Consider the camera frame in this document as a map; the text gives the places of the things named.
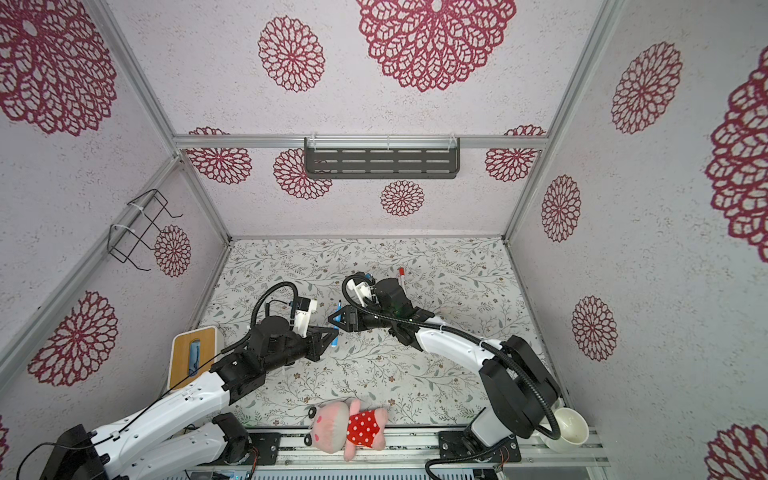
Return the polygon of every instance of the metal vent strip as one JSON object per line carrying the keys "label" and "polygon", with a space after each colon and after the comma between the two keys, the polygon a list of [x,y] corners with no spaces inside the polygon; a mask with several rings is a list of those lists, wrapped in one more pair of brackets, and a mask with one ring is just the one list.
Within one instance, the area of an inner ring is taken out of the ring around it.
{"label": "metal vent strip", "polygon": [[451,179],[460,167],[459,139],[444,149],[331,148],[304,138],[306,175],[321,179]]}
{"label": "metal vent strip", "polygon": [[[434,468],[432,470],[442,480],[475,480],[471,468]],[[187,470],[190,480],[211,480],[213,472],[195,472]],[[230,480],[429,480],[423,468],[386,468],[367,469],[345,468],[339,470],[264,470],[258,468],[250,477],[250,469],[216,470]],[[187,480],[186,475],[174,475],[165,480]]]}

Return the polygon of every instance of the red polka dot outfit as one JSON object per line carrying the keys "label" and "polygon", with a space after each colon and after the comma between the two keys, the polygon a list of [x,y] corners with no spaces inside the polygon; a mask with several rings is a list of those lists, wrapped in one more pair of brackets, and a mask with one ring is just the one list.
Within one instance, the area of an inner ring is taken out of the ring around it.
{"label": "red polka dot outfit", "polygon": [[381,427],[376,423],[376,417],[373,411],[360,412],[349,417],[349,424],[346,430],[346,439],[355,445],[370,447],[373,442],[373,436],[379,433]]}

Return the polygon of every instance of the large red flower pattern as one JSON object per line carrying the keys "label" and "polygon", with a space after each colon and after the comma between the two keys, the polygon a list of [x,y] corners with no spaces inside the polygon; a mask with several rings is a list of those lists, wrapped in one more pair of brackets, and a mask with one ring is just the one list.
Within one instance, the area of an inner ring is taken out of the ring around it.
{"label": "large red flower pattern", "polygon": [[704,458],[709,480],[768,478],[768,432],[760,425],[718,430]]}
{"label": "large red flower pattern", "polygon": [[[190,135],[229,135],[218,128],[202,127]],[[250,156],[245,148],[188,148],[187,156],[197,171],[220,184],[238,184],[250,175]]]}
{"label": "large red flower pattern", "polygon": [[652,125],[674,98],[682,69],[674,44],[662,41],[638,55],[616,85],[611,109],[616,128],[633,134]]}
{"label": "large red flower pattern", "polygon": [[768,47],[749,80],[730,94],[728,107],[710,137],[711,205],[728,219],[728,234],[757,247],[768,263]]}
{"label": "large red flower pattern", "polygon": [[267,22],[259,39],[261,65],[275,83],[288,91],[307,91],[326,70],[323,47],[310,27],[288,17]]}
{"label": "large red flower pattern", "polygon": [[570,237],[581,215],[581,192],[568,175],[555,178],[541,202],[541,224],[553,242]]}
{"label": "large red flower pattern", "polygon": [[73,386],[106,362],[118,336],[118,318],[99,292],[85,292],[27,365],[40,383]]}
{"label": "large red flower pattern", "polygon": [[424,204],[424,190],[411,181],[398,180],[384,187],[381,201],[387,213],[407,217]]}
{"label": "large red flower pattern", "polygon": [[307,177],[304,150],[301,148],[280,152],[280,155],[275,159],[273,170],[280,188],[296,198],[309,200],[310,198],[322,197],[328,193],[331,185],[333,185],[332,180],[313,180]]}
{"label": "large red flower pattern", "polygon": [[0,104],[11,120],[78,136],[111,116],[117,72],[77,0],[0,2]]}
{"label": "large red flower pattern", "polygon": [[488,62],[513,0],[357,0],[360,33],[382,73],[403,87],[445,90]]}
{"label": "large red flower pattern", "polygon": [[154,259],[168,276],[180,276],[187,271],[192,257],[190,239],[181,228],[168,225],[154,242]]}
{"label": "large red flower pattern", "polygon": [[619,337],[614,314],[599,298],[586,296],[574,308],[571,326],[578,348],[598,362],[606,360]]}
{"label": "large red flower pattern", "polygon": [[[520,125],[504,135],[542,136],[547,132],[534,125]],[[533,148],[492,148],[485,154],[485,169],[496,180],[505,182],[520,180],[528,176],[538,151]]]}
{"label": "large red flower pattern", "polygon": [[2,415],[0,415],[0,472],[2,472],[2,459],[8,451],[8,442],[5,437],[8,436],[8,429],[2,424]]}

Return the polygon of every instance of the red marker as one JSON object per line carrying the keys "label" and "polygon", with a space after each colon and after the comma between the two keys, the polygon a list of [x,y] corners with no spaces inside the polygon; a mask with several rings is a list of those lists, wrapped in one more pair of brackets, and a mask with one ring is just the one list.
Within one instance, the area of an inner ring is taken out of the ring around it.
{"label": "red marker", "polygon": [[402,291],[406,291],[406,269],[400,267],[400,276],[398,277],[398,283],[400,284],[400,288],[402,288]]}

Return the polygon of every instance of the white mug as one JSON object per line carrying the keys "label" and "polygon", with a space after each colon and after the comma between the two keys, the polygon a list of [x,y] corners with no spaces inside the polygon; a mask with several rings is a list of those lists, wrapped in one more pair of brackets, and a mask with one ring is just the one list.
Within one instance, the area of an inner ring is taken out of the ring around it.
{"label": "white mug", "polygon": [[[582,446],[589,438],[589,425],[584,417],[576,410],[567,407],[554,410],[554,417],[560,426],[560,438],[550,439],[546,435],[536,432],[544,440],[544,444],[557,453],[566,453]],[[541,421],[541,426],[549,429],[547,419]]]}

